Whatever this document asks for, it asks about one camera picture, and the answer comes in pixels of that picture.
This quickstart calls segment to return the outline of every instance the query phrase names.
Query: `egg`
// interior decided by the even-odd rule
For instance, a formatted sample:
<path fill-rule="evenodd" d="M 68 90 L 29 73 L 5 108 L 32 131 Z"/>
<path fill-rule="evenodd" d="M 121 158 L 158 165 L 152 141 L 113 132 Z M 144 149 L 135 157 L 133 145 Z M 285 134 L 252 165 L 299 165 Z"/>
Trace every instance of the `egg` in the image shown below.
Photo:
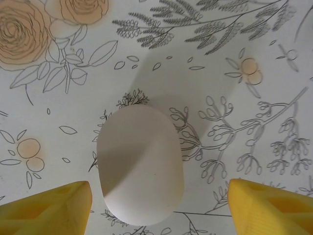
<path fill-rule="evenodd" d="M 179 136 L 172 122 L 148 105 L 124 107 L 97 140 L 104 201 L 121 221 L 147 226 L 166 219 L 184 192 Z"/>

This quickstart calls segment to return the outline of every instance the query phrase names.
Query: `fern drawing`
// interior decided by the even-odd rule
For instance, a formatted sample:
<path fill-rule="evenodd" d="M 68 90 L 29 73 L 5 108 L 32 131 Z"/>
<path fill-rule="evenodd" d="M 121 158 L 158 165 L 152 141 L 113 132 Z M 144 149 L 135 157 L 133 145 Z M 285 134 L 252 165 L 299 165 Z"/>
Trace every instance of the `fern drawing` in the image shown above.
<path fill-rule="evenodd" d="M 278 31 L 295 14 L 289 0 L 259 2 L 258 0 L 200 0 L 195 5 L 186 0 L 159 0 L 160 6 L 152 7 L 151 16 L 130 12 L 131 20 L 113 20 L 119 26 L 116 33 L 123 38 L 137 38 L 142 47 L 154 49 L 169 44 L 174 30 L 191 27 L 194 36 L 187 43 L 198 43 L 197 49 L 209 48 L 209 55 L 224 47 L 238 33 L 249 34 L 250 41 Z M 209 19 L 210 11 L 220 11 L 229 16 Z M 245 15 L 253 14 L 255 22 L 244 26 Z"/>

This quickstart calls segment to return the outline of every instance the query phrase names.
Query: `white surface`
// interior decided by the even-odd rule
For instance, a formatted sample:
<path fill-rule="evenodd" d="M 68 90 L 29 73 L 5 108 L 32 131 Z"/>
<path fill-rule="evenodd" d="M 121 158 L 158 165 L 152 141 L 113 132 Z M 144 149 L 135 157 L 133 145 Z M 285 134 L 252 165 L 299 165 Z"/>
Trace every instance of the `white surface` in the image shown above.
<path fill-rule="evenodd" d="M 100 183 L 109 210 L 132 225 L 153 225 L 177 209 L 184 191 L 179 137 L 147 105 L 114 113 L 97 140 Z"/>

